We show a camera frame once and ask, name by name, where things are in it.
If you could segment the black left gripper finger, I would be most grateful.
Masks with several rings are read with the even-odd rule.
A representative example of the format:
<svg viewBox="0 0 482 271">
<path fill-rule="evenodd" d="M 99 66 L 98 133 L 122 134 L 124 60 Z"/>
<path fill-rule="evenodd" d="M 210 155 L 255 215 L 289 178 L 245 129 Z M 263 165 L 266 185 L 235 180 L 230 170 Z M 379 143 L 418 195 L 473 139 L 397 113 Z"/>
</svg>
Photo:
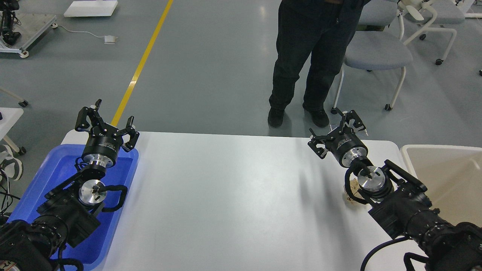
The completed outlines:
<svg viewBox="0 0 482 271">
<path fill-rule="evenodd" d="M 125 151 L 132 151 L 140 137 L 140 133 L 135 129 L 134 116 L 130 116 L 127 120 L 126 127 L 113 133 L 116 143 Z"/>
<path fill-rule="evenodd" d="M 83 107 L 76 120 L 75 131 L 89 132 L 89 127 L 97 128 L 100 132 L 105 132 L 105 122 L 98 113 L 102 99 L 98 99 L 96 103 L 90 107 Z"/>
</svg>

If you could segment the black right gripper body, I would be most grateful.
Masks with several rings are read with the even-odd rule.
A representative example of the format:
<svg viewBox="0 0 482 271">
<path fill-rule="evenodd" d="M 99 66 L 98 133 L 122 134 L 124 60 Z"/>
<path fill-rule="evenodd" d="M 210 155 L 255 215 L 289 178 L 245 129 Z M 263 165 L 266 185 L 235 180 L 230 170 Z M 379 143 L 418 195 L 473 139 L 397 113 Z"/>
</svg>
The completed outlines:
<svg viewBox="0 0 482 271">
<path fill-rule="evenodd" d="M 368 148 L 352 128 L 336 128 L 328 137 L 328 149 L 342 167 L 349 168 L 357 158 L 367 158 Z"/>
</svg>

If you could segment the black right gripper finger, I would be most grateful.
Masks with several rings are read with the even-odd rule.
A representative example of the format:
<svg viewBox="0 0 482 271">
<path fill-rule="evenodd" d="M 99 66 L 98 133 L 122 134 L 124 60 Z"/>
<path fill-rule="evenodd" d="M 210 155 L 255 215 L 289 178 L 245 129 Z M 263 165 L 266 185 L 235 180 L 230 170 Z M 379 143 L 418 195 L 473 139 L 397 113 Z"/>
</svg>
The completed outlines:
<svg viewBox="0 0 482 271">
<path fill-rule="evenodd" d="M 327 143 L 331 144 L 334 141 L 335 129 L 332 129 L 327 135 L 317 135 L 312 128 L 309 128 L 309 131 L 311 136 L 308 146 L 320 159 L 324 159 L 328 153 L 335 156 L 333 150 L 327 146 Z"/>
<path fill-rule="evenodd" d="M 341 111 L 339 108 L 334 108 L 334 113 L 339 114 L 342 117 L 339 127 L 337 128 L 339 134 L 355 134 L 354 128 L 365 126 L 355 110 Z"/>
</svg>

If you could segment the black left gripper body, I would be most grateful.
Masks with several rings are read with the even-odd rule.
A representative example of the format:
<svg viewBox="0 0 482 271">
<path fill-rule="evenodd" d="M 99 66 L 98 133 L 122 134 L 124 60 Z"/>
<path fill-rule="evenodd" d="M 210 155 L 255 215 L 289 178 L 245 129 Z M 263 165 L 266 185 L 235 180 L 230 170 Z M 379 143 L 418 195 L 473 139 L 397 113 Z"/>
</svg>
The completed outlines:
<svg viewBox="0 0 482 271">
<path fill-rule="evenodd" d="M 89 131 L 89 137 L 83 150 L 82 160 L 92 164 L 99 161 L 105 168 L 114 166 L 117 162 L 119 149 L 123 139 L 119 129 L 114 126 L 93 126 Z"/>
</svg>

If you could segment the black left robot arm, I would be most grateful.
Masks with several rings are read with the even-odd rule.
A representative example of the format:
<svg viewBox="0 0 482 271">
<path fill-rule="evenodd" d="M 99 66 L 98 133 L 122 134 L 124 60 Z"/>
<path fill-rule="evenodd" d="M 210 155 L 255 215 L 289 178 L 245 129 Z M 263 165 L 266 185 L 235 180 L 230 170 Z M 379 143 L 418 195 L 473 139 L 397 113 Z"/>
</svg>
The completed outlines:
<svg viewBox="0 0 482 271">
<path fill-rule="evenodd" d="M 2 271 L 63 271 L 66 266 L 84 270 L 74 258 L 64 258 L 67 246 L 76 247 L 101 225 L 100 213 L 122 208 L 128 188 L 123 184 L 105 185 L 101 180 L 108 168 L 116 165 L 119 150 L 134 149 L 140 133 L 134 116 L 119 129 L 105 122 L 98 113 L 102 100 L 83 107 L 75 130 L 88 132 L 86 146 L 76 162 L 77 172 L 45 194 L 39 214 L 32 223 L 13 220 L 1 226 Z"/>
</svg>

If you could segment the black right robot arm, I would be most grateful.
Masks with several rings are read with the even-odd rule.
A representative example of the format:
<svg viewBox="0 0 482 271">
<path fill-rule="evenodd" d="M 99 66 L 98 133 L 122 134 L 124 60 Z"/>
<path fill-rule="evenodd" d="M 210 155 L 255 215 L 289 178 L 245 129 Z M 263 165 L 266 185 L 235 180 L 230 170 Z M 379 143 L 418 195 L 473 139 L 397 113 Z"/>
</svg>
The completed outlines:
<svg viewBox="0 0 482 271">
<path fill-rule="evenodd" d="M 391 238 L 365 256 L 360 270 L 365 270 L 369 259 L 382 248 L 413 240 L 424 256 L 405 253 L 407 271 L 415 269 L 413 261 L 423 263 L 427 271 L 480 271 L 481 227 L 470 222 L 455 226 L 442 219 L 440 210 L 432 209 L 425 184 L 390 160 L 377 167 L 368 159 L 368 148 L 356 135 L 366 129 L 356 111 L 333 108 L 331 112 L 341 115 L 339 126 L 327 135 L 310 129 L 308 146 L 319 158 L 332 153 L 346 168 L 348 198 L 370 205 L 369 215 Z"/>
</svg>

